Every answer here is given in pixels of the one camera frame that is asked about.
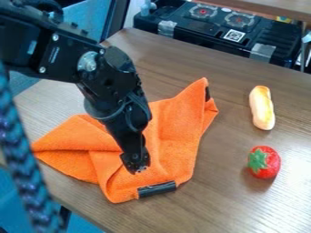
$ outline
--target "black case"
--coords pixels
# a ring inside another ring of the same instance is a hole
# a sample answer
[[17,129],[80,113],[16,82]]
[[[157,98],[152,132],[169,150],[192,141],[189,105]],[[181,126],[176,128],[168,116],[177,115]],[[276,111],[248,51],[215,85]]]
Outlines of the black case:
[[[268,61],[285,67],[293,67],[298,57],[301,45],[301,27],[298,25],[181,0],[157,0],[155,3],[157,9],[149,16],[141,16],[140,13],[135,16],[135,28],[158,34],[161,21],[173,21],[177,23],[174,28],[174,39],[177,40],[244,57],[252,55],[255,44],[275,46]],[[212,16],[200,18],[196,13]],[[235,39],[235,35],[239,36],[236,41],[226,39]]]

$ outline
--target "wooden table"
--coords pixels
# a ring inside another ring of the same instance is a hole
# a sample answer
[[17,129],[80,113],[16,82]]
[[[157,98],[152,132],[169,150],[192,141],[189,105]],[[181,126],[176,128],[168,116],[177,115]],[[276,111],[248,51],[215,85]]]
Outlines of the wooden table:
[[[111,204],[98,186],[42,165],[59,203],[114,232],[310,232],[311,76],[135,29],[108,42],[133,58],[150,101],[207,76],[220,113],[202,138],[193,178],[175,193]],[[256,85],[272,90],[271,132],[252,124],[248,94]],[[41,81],[15,100],[32,140],[84,112],[83,97],[70,84]],[[281,155],[275,180],[245,170],[257,145]]]
[[287,16],[301,21],[311,22],[310,0],[199,0],[209,4],[227,5],[235,8],[264,13],[268,15]]

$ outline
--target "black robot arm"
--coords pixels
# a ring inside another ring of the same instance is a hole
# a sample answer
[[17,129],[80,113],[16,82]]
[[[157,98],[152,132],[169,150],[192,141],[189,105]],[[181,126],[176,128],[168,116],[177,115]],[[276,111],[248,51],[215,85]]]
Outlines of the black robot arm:
[[142,132],[151,112],[131,59],[117,47],[100,46],[77,24],[62,22],[57,5],[51,18],[21,3],[0,2],[0,59],[5,66],[76,84],[87,113],[103,123],[122,148],[126,169],[134,174],[148,167]]

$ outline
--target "fake strawberry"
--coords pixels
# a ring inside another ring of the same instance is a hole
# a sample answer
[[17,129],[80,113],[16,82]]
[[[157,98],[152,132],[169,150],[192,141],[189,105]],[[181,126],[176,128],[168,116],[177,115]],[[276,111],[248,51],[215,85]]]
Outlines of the fake strawberry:
[[254,147],[248,154],[247,167],[255,177],[272,178],[281,167],[281,157],[271,147]]

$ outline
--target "orange cloth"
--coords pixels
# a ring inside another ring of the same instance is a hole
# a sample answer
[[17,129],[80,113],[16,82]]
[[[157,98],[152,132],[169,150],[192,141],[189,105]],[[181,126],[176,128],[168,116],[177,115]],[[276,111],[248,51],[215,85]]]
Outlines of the orange cloth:
[[122,164],[122,153],[103,125],[87,115],[73,116],[34,142],[35,155],[57,170],[86,182],[98,183],[114,202],[138,198],[139,187],[167,181],[176,185],[193,175],[200,137],[218,110],[208,83],[202,78],[178,96],[150,103],[153,119],[144,131],[151,166],[131,175]]

